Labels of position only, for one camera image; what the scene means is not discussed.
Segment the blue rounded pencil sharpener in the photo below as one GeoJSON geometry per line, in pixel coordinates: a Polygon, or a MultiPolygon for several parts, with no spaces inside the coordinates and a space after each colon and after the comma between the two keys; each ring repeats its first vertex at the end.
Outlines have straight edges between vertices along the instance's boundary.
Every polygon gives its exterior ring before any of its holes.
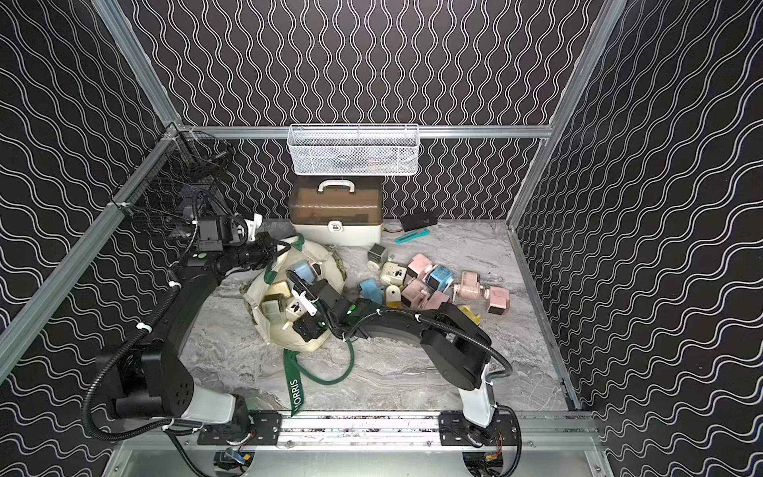
{"type": "Polygon", "coordinates": [[[360,297],[379,305],[385,304],[385,290],[374,279],[367,279],[359,284],[360,297]]]}

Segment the cream tote bag green handles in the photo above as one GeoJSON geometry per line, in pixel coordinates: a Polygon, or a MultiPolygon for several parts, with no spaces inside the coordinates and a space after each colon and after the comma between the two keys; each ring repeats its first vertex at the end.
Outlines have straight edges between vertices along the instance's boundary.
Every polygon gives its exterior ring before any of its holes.
{"type": "Polygon", "coordinates": [[[290,411],[296,415],[306,404],[304,378],[321,386],[335,386],[349,377],[355,366],[355,351],[348,349],[349,365],[335,378],[323,378],[306,370],[298,360],[301,353],[318,350],[330,335],[328,320],[319,308],[307,303],[307,294],[298,290],[290,272],[307,284],[325,280],[329,289],[340,292],[346,283],[341,260],[327,246],[296,234],[285,240],[290,248],[279,248],[280,256],[266,266],[244,292],[244,303],[260,336],[269,345],[282,349],[284,376],[290,411]]]}

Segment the blue square pencil sharpener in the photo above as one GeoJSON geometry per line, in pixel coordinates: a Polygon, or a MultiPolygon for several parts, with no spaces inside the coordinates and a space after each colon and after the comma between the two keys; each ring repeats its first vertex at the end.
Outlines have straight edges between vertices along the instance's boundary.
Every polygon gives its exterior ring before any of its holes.
{"type": "Polygon", "coordinates": [[[453,284],[453,280],[454,272],[447,266],[439,264],[427,274],[425,283],[431,290],[445,293],[453,284]]]}

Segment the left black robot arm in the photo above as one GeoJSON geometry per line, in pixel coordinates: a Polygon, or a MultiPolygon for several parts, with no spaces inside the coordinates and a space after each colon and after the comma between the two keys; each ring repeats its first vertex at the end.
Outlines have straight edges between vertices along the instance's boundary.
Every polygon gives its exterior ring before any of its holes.
{"type": "Polygon", "coordinates": [[[220,429],[226,440],[252,433],[246,400],[197,385],[179,358],[208,297],[229,275],[265,270],[290,251],[290,244],[258,233],[251,242],[214,250],[193,248],[169,272],[164,296],[139,321],[134,334],[104,349],[81,405],[85,435],[106,442],[138,437],[154,429],[220,429]]]}

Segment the pink boxy pencil sharpener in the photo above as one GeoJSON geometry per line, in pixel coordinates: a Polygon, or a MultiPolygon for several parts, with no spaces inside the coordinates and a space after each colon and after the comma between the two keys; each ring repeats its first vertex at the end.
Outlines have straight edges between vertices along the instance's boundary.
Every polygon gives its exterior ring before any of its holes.
{"type": "Polygon", "coordinates": [[[431,292],[428,286],[420,279],[413,278],[401,292],[401,302],[407,308],[423,309],[429,300],[431,292]]]}

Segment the pink square pencil sharpener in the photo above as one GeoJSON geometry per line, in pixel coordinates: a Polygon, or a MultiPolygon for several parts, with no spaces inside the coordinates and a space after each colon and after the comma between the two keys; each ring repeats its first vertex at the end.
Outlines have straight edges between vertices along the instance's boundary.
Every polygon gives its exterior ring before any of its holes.
{"type": "Polygon", "coordinates": [[[490,314],[503,316],[510,312],[511,294],[508,289],[489,286],[484,290],[484,296],[488,301],[487,311],[490,314]]]}

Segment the green pencil sharpener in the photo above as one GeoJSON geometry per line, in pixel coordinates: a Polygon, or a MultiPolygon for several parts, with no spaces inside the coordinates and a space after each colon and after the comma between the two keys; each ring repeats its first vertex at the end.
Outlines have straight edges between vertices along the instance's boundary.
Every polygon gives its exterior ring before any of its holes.
{"type": "Polygon", "coordinates": [[[371,271],[380,271],[389,261],[389,249],[382,244],[373,244],[367,252],[367,267],[371,271]]]}

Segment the olive yellow square sharpener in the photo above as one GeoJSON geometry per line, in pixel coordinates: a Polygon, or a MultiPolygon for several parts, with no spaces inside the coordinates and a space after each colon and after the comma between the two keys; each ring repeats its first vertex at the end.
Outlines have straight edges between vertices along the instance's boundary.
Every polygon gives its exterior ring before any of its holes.
{"type": "Polygon", "coordinates": [[[476,325],[481,324],[481,315],[479,313],[475,313],[472,310],[470,305],[459,305],[458,308],[464,315],[466,315],[476,325]]]}

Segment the cream cartoon pencil sharpener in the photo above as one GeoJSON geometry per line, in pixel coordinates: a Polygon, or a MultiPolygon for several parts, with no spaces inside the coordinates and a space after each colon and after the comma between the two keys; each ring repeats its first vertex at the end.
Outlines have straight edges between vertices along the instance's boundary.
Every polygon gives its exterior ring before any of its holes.
{"type": "Polygon", "coordinates": [[[299,300],[292,297],[285,302],[283,313],[287,321],[295,322],[306,313],[306,310],[302,307],[299,300]]]}

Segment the pink round pencil sharpener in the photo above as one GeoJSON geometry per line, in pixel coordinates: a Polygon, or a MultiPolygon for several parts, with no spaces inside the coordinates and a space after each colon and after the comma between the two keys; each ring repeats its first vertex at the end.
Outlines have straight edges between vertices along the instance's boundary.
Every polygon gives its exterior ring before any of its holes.
{"type": "Polygon", "coordinates": [[[474,271],[463,271],[459,282],[453,284],[454,293],[463,299],[477,300],[484,297],[480,275],[474,271]]]}

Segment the cream white pencil sharpener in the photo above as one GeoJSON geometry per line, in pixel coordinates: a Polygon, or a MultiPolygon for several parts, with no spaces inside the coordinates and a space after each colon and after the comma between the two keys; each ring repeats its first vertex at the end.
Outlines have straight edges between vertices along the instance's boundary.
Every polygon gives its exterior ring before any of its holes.
{"type": "Polygon", "coordinates": [[[403,287],[407,280],[407,268],[395,262],[386,262],[381,268],[380,282],[384,286],[394,285],[403,287]]]}

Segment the yellow pencil sharpener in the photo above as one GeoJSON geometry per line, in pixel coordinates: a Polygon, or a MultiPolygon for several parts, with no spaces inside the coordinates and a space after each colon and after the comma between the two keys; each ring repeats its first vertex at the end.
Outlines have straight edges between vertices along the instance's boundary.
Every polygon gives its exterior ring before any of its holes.
{"type": "Polygon", "coordinates": [[[385,305],[389,308],[403,308],[401,289],[397,285],[390,284],[385,288],[385,305]]]}

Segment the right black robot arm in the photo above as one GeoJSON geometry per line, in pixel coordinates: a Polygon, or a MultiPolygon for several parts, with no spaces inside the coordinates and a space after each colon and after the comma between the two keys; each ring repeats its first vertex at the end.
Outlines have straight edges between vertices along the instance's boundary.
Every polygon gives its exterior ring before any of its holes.
{"type": "Polygon", "coordinates": [[[459,389],[466,421],[483,429],[492,425],[498,409],[494,381],[510,377],[513,367],[492,346],[487,333],[457,306],[392,308],[366,298],[351,301],[325,279],[307,282],[292,271],[287,277],[293,295],[306,310],[294,324],[300,337],[329,331],[344,342],[383,338],[417,345],[441,377],[459,389]]]}

